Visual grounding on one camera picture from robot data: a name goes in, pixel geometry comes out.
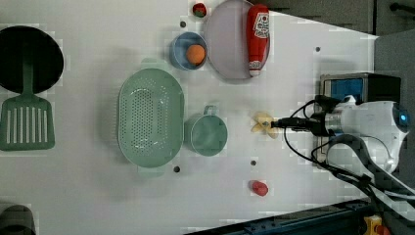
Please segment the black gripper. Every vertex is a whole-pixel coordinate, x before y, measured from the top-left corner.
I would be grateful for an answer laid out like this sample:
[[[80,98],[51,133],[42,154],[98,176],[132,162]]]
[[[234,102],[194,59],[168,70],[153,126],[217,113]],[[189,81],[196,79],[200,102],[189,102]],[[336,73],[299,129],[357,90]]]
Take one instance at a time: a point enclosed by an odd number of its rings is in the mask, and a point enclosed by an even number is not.
[[[313,100],[299,108],[299,111],[305,111],[309,105],[319,106],[320,111],[313,113],[310,117],[296,117],[297,112],[294,112],[292,118],[294,118],[296,122],[293,130],[310,131],[314,136],[320,137],[334,136],[335,132],[326,127],[325,117],[330,114],[340,102],[339,99],[324,95],[316,95]],[[272,128],[284,128],[291,125],[292,122],[289,117],[273,120],[270,124]]]

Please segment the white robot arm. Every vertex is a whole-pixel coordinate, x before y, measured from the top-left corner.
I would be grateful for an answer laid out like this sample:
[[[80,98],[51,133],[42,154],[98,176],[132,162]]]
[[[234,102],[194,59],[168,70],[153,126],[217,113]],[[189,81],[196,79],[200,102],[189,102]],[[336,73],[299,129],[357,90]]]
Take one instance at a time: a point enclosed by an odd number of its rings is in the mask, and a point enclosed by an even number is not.
[[[317,95],[310,117],[283,117],[269,122],[271,130],[307,131],[327,141],[312,150],[310,162],[330,171],[367,196],[408,220],[414,219],[414,190],[392,175],[404,138],[410,131],[408,113],[394,101],[359,104]]]

